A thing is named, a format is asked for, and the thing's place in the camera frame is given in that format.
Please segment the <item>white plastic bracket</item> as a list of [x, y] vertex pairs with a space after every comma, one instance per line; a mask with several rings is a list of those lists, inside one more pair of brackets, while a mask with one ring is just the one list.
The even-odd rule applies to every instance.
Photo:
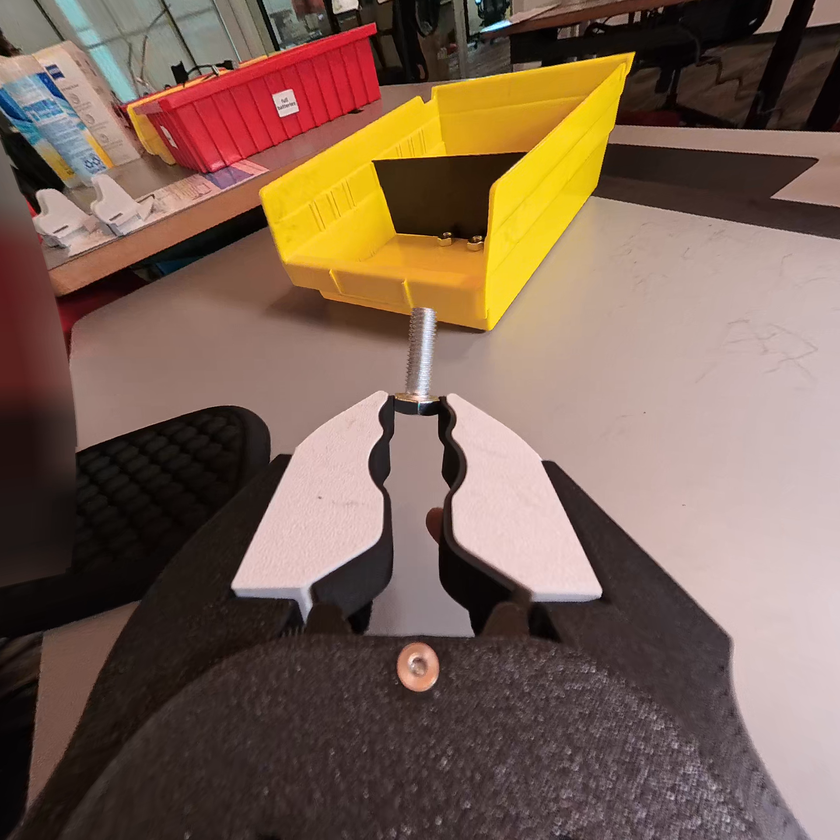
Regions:
[[64, 193], [48, 188], [38, 190], [35, 199], [40, 212], [33, 222], [48, 246], [69, 249], [90, 233], [90, 217]]
[[104, 230], [117, 237], [130, 235], [146, 225], [154, 210], [154, 194], [134, 199], [109, 175], [100, 173], [91, 179], [95, 193], [90, 212]]

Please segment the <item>yellow storage tote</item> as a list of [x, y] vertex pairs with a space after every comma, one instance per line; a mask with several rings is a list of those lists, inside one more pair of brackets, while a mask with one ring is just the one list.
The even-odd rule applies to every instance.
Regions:
[[179, 64], [173, 68], [173, 75], [175, 76], [174, 85], [166, 85], [160, 91], [147, 93], [123, 106], [122, 110], [128, 115], [129, 121], [145, 151], [148, 154], [160, 157], [168, 165], [175, 165], [176, 160], [172, 154], [171, 147], [163, 140], [150, 117], [140, 110], [141, 106], [147, 102], [157, 101], [175, 91], [194, 87], [208, 77], [218, 77], [237, 68], [247, 67], [261, 62], [269, 57], [270, 54], [254, 59], [247, 59], [238, 65], [232, 60], [226, 59], [218, 65], [198, 66], [191, 70], [185, 70], [183, 64]]

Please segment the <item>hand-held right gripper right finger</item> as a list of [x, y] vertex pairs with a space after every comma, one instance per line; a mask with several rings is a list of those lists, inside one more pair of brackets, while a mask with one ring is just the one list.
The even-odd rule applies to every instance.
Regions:
[[448, 485], [438, 548], [446, 593], [480, 634], [496, 607], [596, 602], [603, 587], [537, 451], [457, 394], [438, 435]]

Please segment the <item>printed paper sheet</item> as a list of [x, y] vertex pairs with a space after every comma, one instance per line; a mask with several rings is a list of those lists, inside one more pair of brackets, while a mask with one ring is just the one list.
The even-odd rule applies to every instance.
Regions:
[[239, 161], [216, 172], [189, 175], [172, 184], [158, 187], [136, 198], [136, 202], [143, 205], [152, 201], [149, 219], [161, 219], [194, 207], [268, 172], [265, 166], [253, 161]]

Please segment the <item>yellow plastic bin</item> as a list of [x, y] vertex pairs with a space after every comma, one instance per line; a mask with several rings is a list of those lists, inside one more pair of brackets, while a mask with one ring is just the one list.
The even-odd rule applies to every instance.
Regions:
[[[493, 329], [594, 191], [633, 52], [450, 82], [260, 191], [280, 261], [324, 298]], [[485, 247], [397, 234], [373, 161], [523, 152], [490, 189]]]

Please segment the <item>blue white wipes canister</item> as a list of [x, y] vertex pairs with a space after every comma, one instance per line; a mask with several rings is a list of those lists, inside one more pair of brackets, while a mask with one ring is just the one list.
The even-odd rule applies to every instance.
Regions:
[[36, 58], [1, 58], [1, 109], [64, 186], [89, 186], [95, 175], [112, 167], [108, 155]]

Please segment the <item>brown wooden desk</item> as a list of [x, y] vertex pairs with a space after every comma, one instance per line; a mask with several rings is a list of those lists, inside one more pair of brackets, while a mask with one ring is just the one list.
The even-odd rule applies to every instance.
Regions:
[[600, 19], [685, 6], [688, 3], [688, 1], [537, 2], [533, 8], [519, 10], [510, 17], [484, 27], [480, 30], [479, 36], [483, 40], [511, 37], [544, 28], [567, 28]]

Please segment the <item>silver hex bolt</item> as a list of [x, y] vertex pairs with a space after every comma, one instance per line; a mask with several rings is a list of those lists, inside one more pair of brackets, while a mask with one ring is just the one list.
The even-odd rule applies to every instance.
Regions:
[[440, 398], [432, 393], [437, 314], [432, 308], [413, 308], [409, 318], [406, 375], [402, 392], [394, 394], [396, 413], [431, 416]]

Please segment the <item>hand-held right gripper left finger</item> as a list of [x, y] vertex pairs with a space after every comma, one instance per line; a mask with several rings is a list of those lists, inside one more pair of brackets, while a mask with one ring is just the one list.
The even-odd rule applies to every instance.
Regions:
[[374, 392], [294, 450], [232, 580], [240, 598], [327, 604], [351, 618], [392, 578], [394, 400]]

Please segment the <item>red ribbed storage bin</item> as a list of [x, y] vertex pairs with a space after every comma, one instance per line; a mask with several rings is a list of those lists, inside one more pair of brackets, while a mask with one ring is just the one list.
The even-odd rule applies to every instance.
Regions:
[[175, 88], [138, 113], [177, 164], [217, 172], [379, 100], [376, 35], [371, 23], [285, 49]]

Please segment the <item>black plastic bin divider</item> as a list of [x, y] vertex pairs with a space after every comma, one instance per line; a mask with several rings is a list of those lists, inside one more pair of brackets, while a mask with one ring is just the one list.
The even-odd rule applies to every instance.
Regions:
[[523, 152], [373, 161], [398, 235], [486, 237], [490, 189]]

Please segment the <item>white cardboard box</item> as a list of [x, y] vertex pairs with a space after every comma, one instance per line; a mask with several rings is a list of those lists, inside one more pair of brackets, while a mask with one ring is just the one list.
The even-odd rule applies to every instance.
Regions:
[[119, 109], [118, 100], [82, 49], [64, 41], [35, 52], [34, 58], [112, 165], [126, 165], [142, 157], [140, 142]]

